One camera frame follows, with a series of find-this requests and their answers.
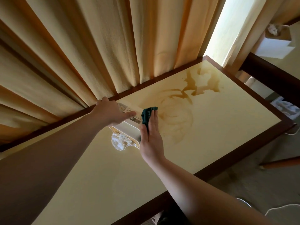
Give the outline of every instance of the finger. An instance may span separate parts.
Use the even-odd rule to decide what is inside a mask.
[[[149,128],[149,134],[151,134],[151,133],[153,133],[153,132],[156,131],[154,110],[151,111],[151,115],[150,115],[150,118],[149,118],[148,128]]]
[[[147,127],[144,124],[142,124],[140,130],[141,130],[141,143],[147,142],[148,141]]]
[[[154,111],[154,123],[155,123],[155,128],[158,131],[158,110]]]
[[[126,113],[122,113],[123,119],[126,120],[128,118],[132,118],[135,115],[137,115],[137,113],[135,111],[130,111],[130,112],[126,112]]]
[[[108,99],[106,96],[104,96],[104,97],[102,98],[102,101],[103,101],[103,102],[109,102],[109,99]]]

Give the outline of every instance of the rag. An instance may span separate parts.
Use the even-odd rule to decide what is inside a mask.
[[[157,110],[158,108],[156,106],[149,107],[147,109],[144,109],[142,112],[142,124],[144,124],[147,127],[147,132],[149,132],[148,129],[148,124],[149,124],[149,119],[151,116],[152,110]]]

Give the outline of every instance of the cream table surface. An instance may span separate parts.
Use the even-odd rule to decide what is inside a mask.
[[[191,173],[280,122],[206,60],[122,100],[158,107],[165,155]],[[111,134],[107,127],[98,133],[34,225],[111,224],[166,191],[139,149],[117,151]]]

